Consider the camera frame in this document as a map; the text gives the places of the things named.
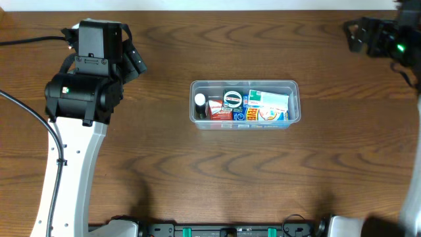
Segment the dark bottle white cap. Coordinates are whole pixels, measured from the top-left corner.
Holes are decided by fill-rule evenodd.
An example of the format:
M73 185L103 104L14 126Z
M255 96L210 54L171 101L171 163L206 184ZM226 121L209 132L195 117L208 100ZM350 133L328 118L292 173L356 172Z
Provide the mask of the dark bottle white cap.
M207 118L207 98L203 93L197 93L194 97L195 111L200 119Z

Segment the red Panadol ActiFast box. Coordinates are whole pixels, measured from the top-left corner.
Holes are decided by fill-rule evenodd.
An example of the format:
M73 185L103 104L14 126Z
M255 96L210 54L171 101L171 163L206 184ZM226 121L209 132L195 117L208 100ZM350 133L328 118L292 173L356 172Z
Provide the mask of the red Panadol ActiFast box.
M211 120L232 120L232 109L225 107L222 100L209 100L209 115Z

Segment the blue Kool Fever box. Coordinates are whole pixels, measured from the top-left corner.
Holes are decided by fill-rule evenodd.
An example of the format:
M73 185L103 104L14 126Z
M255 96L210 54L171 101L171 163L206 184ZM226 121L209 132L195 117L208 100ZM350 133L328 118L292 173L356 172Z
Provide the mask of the blue Kool Fever box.
M252 108L248 106L247 94L243 95L243 103L239 109L233 109L233 120L240 121L275 121L289 120L288 111L282 111L270 107Z

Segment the white Panadol box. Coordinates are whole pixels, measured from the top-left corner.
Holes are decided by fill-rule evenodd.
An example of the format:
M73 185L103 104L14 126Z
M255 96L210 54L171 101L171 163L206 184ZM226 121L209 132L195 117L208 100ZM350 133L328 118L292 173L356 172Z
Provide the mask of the white Panadol box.
M248 106L250 107L270 107L274 109L287 110L288 102L288 95L249 90Z

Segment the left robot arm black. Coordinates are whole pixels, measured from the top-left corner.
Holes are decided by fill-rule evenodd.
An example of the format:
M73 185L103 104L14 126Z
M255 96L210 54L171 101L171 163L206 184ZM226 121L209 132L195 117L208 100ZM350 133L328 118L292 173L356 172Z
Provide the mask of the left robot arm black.
M137 220L119 216L88 225L95 164L124 85L147 67L128 25L85 19L62 30L74 50L45 87L49 151L32 236L142 236Z

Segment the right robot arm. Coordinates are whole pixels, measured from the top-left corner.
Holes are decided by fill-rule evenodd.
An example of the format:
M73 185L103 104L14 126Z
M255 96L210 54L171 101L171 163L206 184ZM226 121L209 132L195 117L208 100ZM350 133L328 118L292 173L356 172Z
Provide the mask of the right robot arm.
M397 1L393 20L361 17L343 23L349 50L362 49L371 58L390 59L414 92L420 106L420 0ZM420 129L414 132L414 161L399 216L391 221L377 215L363 218L332 215L320 221L318 236L419 236L420 235Z

